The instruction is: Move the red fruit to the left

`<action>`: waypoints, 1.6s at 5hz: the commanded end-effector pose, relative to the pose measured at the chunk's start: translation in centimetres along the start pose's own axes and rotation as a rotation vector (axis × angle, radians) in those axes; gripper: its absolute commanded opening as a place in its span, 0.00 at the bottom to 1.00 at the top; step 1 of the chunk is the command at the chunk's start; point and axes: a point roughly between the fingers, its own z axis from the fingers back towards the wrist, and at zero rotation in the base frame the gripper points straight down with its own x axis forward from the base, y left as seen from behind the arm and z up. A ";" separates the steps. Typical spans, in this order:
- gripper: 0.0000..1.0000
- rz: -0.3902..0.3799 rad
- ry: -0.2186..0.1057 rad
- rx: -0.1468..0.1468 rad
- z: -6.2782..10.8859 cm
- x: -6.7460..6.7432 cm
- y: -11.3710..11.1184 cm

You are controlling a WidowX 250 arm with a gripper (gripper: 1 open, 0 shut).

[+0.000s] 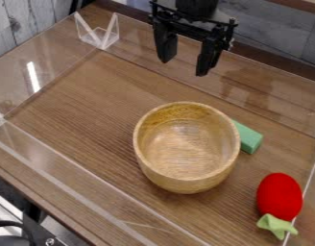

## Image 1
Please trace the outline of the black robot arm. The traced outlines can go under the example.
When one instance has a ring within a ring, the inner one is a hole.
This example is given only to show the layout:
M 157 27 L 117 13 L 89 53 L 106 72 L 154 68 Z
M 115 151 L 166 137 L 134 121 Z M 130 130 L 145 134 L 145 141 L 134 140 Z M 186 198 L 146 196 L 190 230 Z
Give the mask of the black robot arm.
M 217 10 L 218 0 L 150 0 L 149 24 L 158 60 L 176 55 L 177 36 L 201 43 L 196 75 L 202 77 L 216 66 L 221 52 L 229 50 L 237 21 Z

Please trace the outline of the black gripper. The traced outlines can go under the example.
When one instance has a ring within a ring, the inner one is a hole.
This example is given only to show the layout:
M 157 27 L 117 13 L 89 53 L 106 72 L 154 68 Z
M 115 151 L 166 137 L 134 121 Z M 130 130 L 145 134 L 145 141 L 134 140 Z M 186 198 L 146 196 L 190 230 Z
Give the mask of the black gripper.
M 149 23 L 161 63 L 176 55 L 177 35 L 202 42 L 196 75 L 214 67 L 222 50 L 232 47 L 237 21 L 217 8 L 218 0 L 149 0 Z

